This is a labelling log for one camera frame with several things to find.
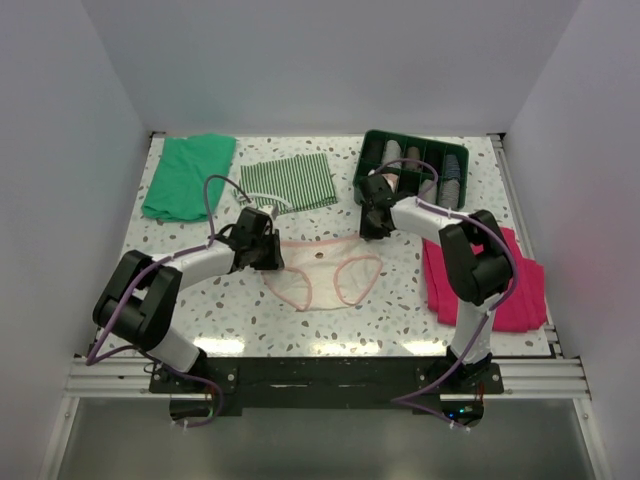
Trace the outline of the white pink-trimmed underwear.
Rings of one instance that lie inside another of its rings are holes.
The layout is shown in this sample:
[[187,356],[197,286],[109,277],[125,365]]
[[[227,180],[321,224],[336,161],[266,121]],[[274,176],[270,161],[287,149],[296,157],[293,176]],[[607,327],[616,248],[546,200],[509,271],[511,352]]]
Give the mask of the white pink-trimmed underwear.
[[325,241],[284,241],[284,268],[262,274],[278,299],[298,312],[354,307],[374,287],[383,261],[354,235]]

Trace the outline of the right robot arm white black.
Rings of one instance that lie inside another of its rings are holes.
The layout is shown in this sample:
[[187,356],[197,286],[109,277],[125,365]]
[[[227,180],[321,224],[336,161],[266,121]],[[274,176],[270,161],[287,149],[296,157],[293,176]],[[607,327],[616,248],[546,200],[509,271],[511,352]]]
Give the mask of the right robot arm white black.
[[401,231],[440,247],[446,279],[458,302],[445,379],[452,390],[469,392],[481,380],[480,367],[490,362],[496,310],[518,283],[516,261],[494,216],[486,210],[447,210],[396,193],[380,173],[362,178],[358,188],[362,238],[382,239]]

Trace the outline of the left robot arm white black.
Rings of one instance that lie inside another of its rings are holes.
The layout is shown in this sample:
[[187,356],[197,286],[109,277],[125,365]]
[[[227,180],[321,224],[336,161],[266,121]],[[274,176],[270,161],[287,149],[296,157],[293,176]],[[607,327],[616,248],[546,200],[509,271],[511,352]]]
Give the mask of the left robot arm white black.
[[277,216],[275,205],[246,207],[234,224],[211,235],[205,245],[164,256],[125,253],[94,307],[93,321],[103,333],[86,363],[94,365],[111,355],[100,350],[113,334],[173,369],[171,378],[183,391],[200,390],[207,380],[206,354],[172,327],[177,297],[207,279],[246,268],[282,270]]

